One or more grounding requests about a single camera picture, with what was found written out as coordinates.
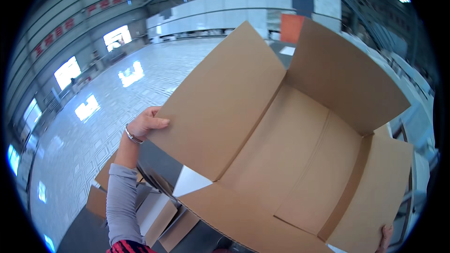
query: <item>hand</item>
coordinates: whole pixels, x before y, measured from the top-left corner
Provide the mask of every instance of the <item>hand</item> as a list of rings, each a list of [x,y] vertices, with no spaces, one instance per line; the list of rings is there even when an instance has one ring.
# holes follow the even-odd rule
[[[391,237],[394,232],[394,226],[388,226],[384,225],[383,228],[381,228],[381,233],[383,234],[383,237],[381,238],[380,246],[377,249],[377,253],[383,253],[386,252],[387,247],[391,243]]]
[[[170,120],[155,117],[160,108],[160,106],[151,106],[145,109],[128,124],[128,132],[138,140],[144,141],[151,129],[166,128]]]

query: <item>gray sleeve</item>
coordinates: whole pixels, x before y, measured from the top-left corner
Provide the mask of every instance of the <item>gray sleeve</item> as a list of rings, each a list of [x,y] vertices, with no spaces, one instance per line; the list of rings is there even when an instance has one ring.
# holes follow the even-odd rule
[[[132,240],[145,245],[136,219],[136,180],[136,171],[111,164],[106,196],[106,219],[111,246],[119,240]]]

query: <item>forearm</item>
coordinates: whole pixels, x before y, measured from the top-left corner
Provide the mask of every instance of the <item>forearm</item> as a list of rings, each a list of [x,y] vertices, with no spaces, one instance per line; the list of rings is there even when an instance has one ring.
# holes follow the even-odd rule
[[[109,242],[132,240],[144,244],[136,219],[137,197],[136,167],[139,144],[133,143],[123,133],[116,159],[109,170],[106,219],[109,225]]]
[[[137,166],[138,156],[139,144],[132,142],[126,132],[123,132],[114,163],[134,169]]]

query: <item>person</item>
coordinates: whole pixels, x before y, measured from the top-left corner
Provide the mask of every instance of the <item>person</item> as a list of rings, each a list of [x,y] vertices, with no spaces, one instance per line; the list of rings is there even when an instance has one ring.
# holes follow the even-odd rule
[[[139,143],[146,140],[146,135],[151,129],[163,129],[170,124],[169,119],[155,117],[159,109],[159,106],[145,109],[122,133],[116,159],[109,169],[106,219],[111,248],[107,253],[155,253],[145,244],[145,237],[141,236],[136,218],[137,171],[134,169],[137,166]],[[386,252],[392,233],[392,226],[382,228],[383,237],[376,253]]]

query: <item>orange panel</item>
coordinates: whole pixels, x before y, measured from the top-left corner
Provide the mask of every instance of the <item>orange panel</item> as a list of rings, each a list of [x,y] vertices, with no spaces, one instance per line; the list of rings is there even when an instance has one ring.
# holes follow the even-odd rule
[[[281,41],[297,43],[305,16],[281,14]]]

